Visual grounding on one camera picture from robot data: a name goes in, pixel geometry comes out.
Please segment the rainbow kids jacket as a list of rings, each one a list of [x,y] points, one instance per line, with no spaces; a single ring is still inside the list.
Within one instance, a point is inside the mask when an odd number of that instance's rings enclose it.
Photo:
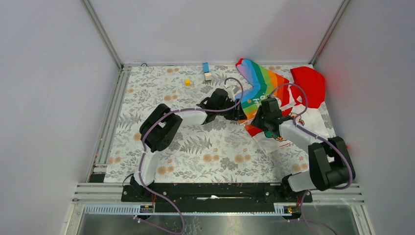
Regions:
[[[241,58],[236,63],[236,68],[252,85],[251,89],[244,92],[241,103],[247,120],[240,122],[263,152],[268,154],[290,144],[287,139],[251,125],[262,100],[269,94],[276,97],[284,116],[294,117],[298,124],[310,131],[325,138],[329,137],[319,111],[325,100],[325,78],[319,72],[309,67],[291,69],[295,84],[291,86],[288,79],[250,59]]]

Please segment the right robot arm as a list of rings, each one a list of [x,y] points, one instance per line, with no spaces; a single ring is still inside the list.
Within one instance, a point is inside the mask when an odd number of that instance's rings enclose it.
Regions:
[[[294,117],[284,116],[276,98],[262,101],[252,125],[291,141],[308,154],[309,169],[281,181],[285,201],[294,201],[306,190],[340,190],[353,183],[355,170],[345,141],[338,136],[325,139],[297,124]]]

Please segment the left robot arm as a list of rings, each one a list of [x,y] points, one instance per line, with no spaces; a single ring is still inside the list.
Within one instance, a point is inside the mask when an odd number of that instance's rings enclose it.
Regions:
[[[172,143],[180,127],[204,125],[217,116],[232,121],[245,119],[241,105],[243,96],[235,95],[232,88],[216,89],[192,108],[172,110],[164,103],[158,105],[139,129],[143,151],[130,180],[133,195],[140,201],[151,197],[149,185],[155,180],[159,155]]]

